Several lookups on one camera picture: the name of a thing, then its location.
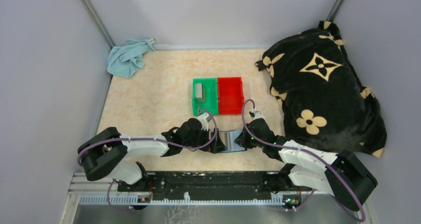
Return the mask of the navy blue card holder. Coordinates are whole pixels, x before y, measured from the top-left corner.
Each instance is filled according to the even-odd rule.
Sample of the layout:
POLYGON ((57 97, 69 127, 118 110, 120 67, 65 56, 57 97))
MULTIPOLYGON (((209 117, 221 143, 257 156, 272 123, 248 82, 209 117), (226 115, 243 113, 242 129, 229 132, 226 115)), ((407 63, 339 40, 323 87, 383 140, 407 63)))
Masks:
POLYGON ((242 130, 219 131, 219 140, 222 141, 225 146, 221 153, 246 151, 246 148, 241 147, 238 143, 235 142, 235 139, 238 138, 241 133, 242 130))

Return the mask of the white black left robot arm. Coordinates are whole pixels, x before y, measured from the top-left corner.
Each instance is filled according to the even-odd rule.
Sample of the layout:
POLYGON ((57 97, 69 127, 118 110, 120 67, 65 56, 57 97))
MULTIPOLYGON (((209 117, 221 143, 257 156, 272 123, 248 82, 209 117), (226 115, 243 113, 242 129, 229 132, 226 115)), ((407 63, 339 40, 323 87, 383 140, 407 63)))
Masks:
POLYGON ((88 181, 105 177, 122 181, 137 191, 148 187, 149 178, 143 165, 128 158, 140 156, 169 157, 183 149, 220 153, 227 148, 220 140, 218 128, 209 129, 214 117, 203 113, 155 136, 124 135, 108 127, 77 149, 77 163, 88 181))

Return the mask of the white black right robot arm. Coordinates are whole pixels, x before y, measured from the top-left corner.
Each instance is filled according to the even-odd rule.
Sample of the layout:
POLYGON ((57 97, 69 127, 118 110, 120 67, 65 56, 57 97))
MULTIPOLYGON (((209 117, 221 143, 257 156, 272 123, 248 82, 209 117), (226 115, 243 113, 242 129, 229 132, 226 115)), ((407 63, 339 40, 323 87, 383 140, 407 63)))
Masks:
POLYGON ((349 151, 339 153, 313 149, 284 136, 275 135, 261 112, 252 109, 236 139, 240 146, 261 148, 263 153, 281 161, 280 185, 285 190, 296 186, 316 189, 332 195, 345 208, 359 211, 378 182, 364 164, 349 151))

